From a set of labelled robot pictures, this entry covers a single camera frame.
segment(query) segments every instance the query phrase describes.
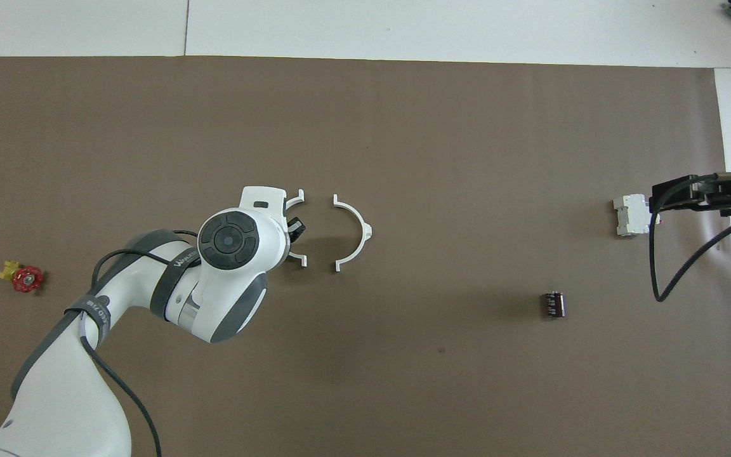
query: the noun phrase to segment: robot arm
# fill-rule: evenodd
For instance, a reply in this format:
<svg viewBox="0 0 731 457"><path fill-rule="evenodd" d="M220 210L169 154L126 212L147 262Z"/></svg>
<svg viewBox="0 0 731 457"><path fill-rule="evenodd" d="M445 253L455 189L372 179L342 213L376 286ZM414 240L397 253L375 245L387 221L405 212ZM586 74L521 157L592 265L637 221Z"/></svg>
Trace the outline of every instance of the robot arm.
<svg viewBox="0 0 731 457"><path fill-rule="evenodd" d="M654 228L656 216L661 211L690 209L693 211L720 211L722 216L731 216L731 173L713 173L707 176L688 175L653 186L650 197L650 276L653 293L657 301L664 301L687 269L711 246L731 234L731 227L720 232L707 244L699 248L687 263L674 275L664 292L659 293L655 278Z"/></svg>
<svg viewBox="0 0 731 457"><path fill-rule="evenodd" d="M0 456L130 457L125 414L81 337L97 347L128 307L147 307L206 342L235 335L261 304L267 271L289 252L285 201L283 190L244 188L238 208L203 224L197 248L167 230L132 240L128 249L168 263L123 254L67 310L16 377Z"/></svg>

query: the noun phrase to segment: black cable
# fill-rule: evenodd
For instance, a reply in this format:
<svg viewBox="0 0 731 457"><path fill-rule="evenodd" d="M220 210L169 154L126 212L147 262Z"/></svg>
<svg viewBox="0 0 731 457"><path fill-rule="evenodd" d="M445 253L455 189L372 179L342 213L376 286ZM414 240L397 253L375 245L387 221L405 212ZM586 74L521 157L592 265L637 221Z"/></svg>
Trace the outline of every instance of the black cable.
<svg viewBox="0 0 731 457"><path fill-rule="evenodd" d="M174 230L173 232L174 232L175 234L185 234L185 235L190 235L190 236L192 236L192 237L194 237L194 238L196 238L196 237L198 237L198 236L199 236L199 234L197 234L196 232L192 232L192 231L190 231L190 230Z"/></svg>
<svg viewBox="0 0 731 457"><path fill-rule="evenodd" d="M701 258L702 255L704 255L705 252L708 251L711 247L719 243L723 238L728 237L731 235L731 226L726 228L724 231L720 232L716 236L713 237L709 242L705 243L703 246L699 247L698 251L694 252L693 255L691 255L690 258L688 258L687 262L685 262L681 268L678 269L675 275L673 275L672 280L670 280L670 283L668 283L668 286L664 289L662 293L659 293L659 286L656 280L656 265L655 265L655 226L656 226L656 218L658 217L659 212L661 211L662 206L665 202L667 202L670 197L673 197L673 195L678 194L682 190L686 189L688 186L699 183L699 182L713 182L714 180L717 180L717 175L706 175L706 176L698 176L696 178L691 178L688 180L685 180L684 182L678 183L678 185L674 185L671 187L667 192L662 194L662 196L659 198L659 200L656 202L656 205L654 206L654 213L650 217L650 229L649 229L649 250L650 250L650 283L652 283L653 286L653 297L656 299L656 301L664 301L668 295L670 295L670 292L673 292L673 288L676 287L676 284L678 284L678 281L681 280L683 275L687 273L687 270L690 269L690 267L695 263L699 258Z"/></svg>
<svg viewBox="0 0 731 457"><path fill-rule="evenodd" d="M165 260L165 258L162 258L159 255L151 254L151 252L137 251L137 249L117 249L117 251L111 251L109 254L104 255L101 260L98 260L98 264L95 265L95 269L94 271L92 271L92 290L94 290L95 287L98 285L98 276L100 275L101 267L103 266L105 261L109 260L112 257L115 257L116 255L121 254L144 255L145 257L153 258L153 260L156 260L157 262L168 264L168 261Z"/></svg>
<svg viewBox="0 0 731 457"><path fill-rule="evenodd" d="M107 375L109 375L110 378L114 380L114 382L117 383L117 385L122 388L122 391L124 391L128 396L131 397L131 401L134 402L134 404L137 405L138 408L140 408L140 412L143 413L143 417L145 417L145 422L148 423L148 428L151 430L151 435L154 437L154 448L157 451L157 457L162 457L162 448L160 448L160 437L159 434L157 434L157 427L154 426L154 421L151 419L151 414L148 413L148 410L145 409L145 405L142 401L140 401L140 397L137 397L137 395L128 387L128 385L120 379L120 376L117 376L117 373L115 373L109 365L107 365L106 362L101 359L101 356L98 355L98 353L95 352L95 350L89 345L89 340L86 339L86 336L81 336L81 344L84 345L84 349L86 350L86 353L89 354L90 358L92 358L92 361L95 362L95 364L98 365L102 370L104 370Z"/></svg>

